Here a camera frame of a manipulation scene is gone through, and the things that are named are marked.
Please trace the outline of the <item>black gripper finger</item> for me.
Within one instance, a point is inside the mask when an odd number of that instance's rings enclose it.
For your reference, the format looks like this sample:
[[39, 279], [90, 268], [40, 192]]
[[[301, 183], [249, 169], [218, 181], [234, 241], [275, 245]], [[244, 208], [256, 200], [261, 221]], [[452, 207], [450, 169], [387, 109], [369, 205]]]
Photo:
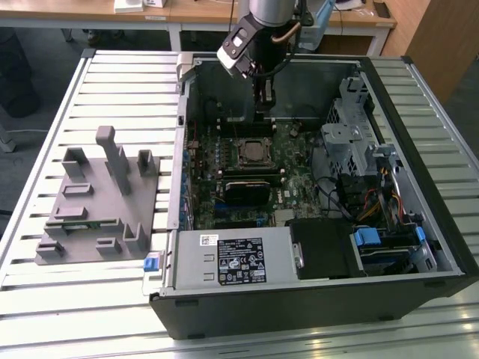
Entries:
[[275, 104], [276, 95], [274, 89], [274, 82], [272, 80], [266, 80], [264, 89], [264, 112], [266, 115], [270, 115], [270, 112], [274, 108]]
[[255, 120], [263, 118], [263, 80], [255, 81]]

